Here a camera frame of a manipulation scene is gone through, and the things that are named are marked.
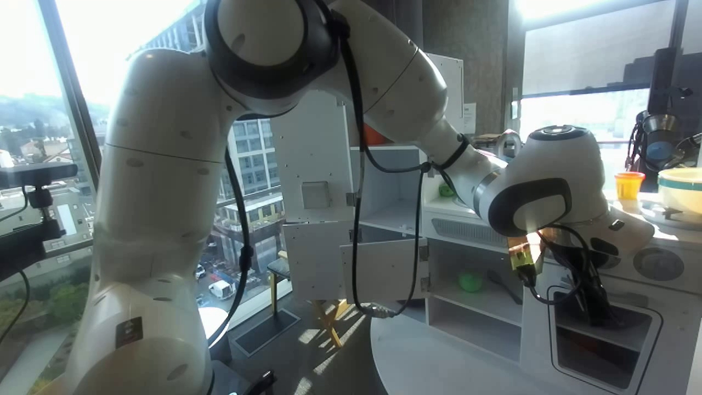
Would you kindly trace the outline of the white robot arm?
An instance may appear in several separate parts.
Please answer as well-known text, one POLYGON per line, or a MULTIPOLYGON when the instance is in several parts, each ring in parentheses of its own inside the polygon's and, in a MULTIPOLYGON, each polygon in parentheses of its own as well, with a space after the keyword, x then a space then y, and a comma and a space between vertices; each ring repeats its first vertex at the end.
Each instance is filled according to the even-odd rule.
POLYGON ((502 236, 542 233, 610 257, 654 234, 606 202, 586 130, 536 131, 512 162, 471 148, 445 116, 435 61, 364 0, 206 0, 205 32, 195 52, 154 48, 130 66, 102 159, 88 299, 54 395, 210 395, 193 270, 229 130, 312 92, 420 148, 502 236))

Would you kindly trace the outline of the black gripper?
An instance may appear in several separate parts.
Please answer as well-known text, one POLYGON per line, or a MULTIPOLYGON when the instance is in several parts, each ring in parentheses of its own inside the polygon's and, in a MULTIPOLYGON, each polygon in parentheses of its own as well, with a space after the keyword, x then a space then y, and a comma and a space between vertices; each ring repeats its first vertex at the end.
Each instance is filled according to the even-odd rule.
POLYGON ((606 261, 606 254, 593 253, 586 242, 578 246, 550 243, 550 250, 556 261, 570 270, 570 299, 586 307, 588 322, 606 324, 613 319, 608 292, 600 276, 600 264, 606 261))

